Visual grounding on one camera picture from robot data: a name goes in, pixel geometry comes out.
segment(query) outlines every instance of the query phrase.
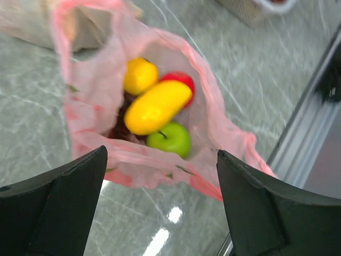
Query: black object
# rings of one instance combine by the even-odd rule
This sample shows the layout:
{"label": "black object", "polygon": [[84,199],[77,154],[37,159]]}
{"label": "black object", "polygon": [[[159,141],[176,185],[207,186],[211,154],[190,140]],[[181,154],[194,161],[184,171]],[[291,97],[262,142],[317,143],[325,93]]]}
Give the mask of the black object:
{"label": "black object", "polygon": [[[327,48],[327,51],[322,58],[322,64],[319,65],[318,72],[321,68],[325,68],[323,75],[319,80],[319,84],[315,91],[322,96],[322,102],[325,101],[337,103],[341,101],[341,45],[340,37],[341,25],[336,30],[335,36],[331,41],[331,44]],[[323,67],[323,62],[328,62],[327,67]]]}
{"label": "black object", "polygon": [[0,255],[83,255],[106,167],[102,146],[0,188]]}
{"label": "black object", "polygon": [[217,170],[234,255],[341,255],[341,200],[286,184],[222,150]]}

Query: mango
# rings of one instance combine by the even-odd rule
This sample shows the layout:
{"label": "mango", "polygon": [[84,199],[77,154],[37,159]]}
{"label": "mango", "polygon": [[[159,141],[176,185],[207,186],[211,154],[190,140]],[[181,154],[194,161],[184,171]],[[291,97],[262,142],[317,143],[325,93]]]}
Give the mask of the mango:
{"label": "mango", "polygon": [[126,127],[136,135],[157,132],[168,124],[192,98],[192,90],[178,81],[164,81],[139,96],[124,116]]}

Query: apple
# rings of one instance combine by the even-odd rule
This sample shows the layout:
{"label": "apple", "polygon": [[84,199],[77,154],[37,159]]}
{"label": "apple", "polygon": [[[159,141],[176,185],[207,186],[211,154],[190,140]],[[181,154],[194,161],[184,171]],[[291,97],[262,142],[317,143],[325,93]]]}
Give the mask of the apple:
{"label": "apple", "polygon": [[170,122],[160,131],[147,136],[146,145],[164,152],[172,152],[186,159],[192,148],[191,136],[186,128]]}
{"label": "apple", "polygon": [[179,81],[181,83],[186,84],[191,89],[192,97],[187,102],[187,104],[184,106],[184,108],[188,107],[192,103],[192,101],[194,99],[194,95],[196,93],[196,86],[194,84],[192,77],[190,77],[188,74],[186,74],[185,72],[182,72],[182,71],[173,71],[173,72],[169,72],[165,76],[163,76],[161,78],[160,82],[167,81],[167,80]]}

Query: pink plastic bag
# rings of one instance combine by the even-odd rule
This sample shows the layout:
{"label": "pink plastic bag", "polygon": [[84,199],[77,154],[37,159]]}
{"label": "pink plastic bag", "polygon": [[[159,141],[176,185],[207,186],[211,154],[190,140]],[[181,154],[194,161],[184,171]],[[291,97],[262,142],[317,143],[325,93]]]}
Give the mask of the pink plastic bag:
{"label": "pink plastic bag", "polygon": [[[111,11],[112,35],[91,60],[74,62],[72,46],[62,32],[62,21],[72,8],[80,5]],[[183,181],[222,200],[216,171],[218,149],[273,175],[255,150],[255,136],[227,119],[223,97],[208,63],[184,39],[136,20],[122,0],[63,0],[53,11],[52,33],[68,86],[64,107],[73,157],[105,145],[108,150],[105,179],[127,187],[150,189],[160,183],[173,185]],[[193,150],[187,161],[176,154],[102,135],[115,125],[123,103],[126,63],[139,56],[157,65],[160,76],[181,70],[196,83],[193,104],[175,118],[191,134]]]}
{"label": "pink plastic bag", "polygon": [[[53,48],[48,21],[51,11],[62,1],[0,0],[0,31],[39,46]],[[131,0],[125,2],[135,17],[142,16],[142,10]],[[109,22],[110,13],[80,6],[64,16],[62,27],[72,41],[73,50],[78,51],[102,46],[110,31]]]}

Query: metal strip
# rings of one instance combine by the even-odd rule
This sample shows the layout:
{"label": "metal strip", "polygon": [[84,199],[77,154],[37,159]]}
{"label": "metal strip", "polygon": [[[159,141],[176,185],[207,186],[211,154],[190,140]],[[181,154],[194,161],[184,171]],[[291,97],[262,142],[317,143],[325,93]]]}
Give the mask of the metal strip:
{"label": "metal strip", "polygon": [[[328,131],[340,110],[339,105],[322,104],[315,93],[336,50],[341,47],[341,26],[269,157],[268,165],[286,183],[303,188]],[[217,256],[229,256],[233,244],[230,233]]]}

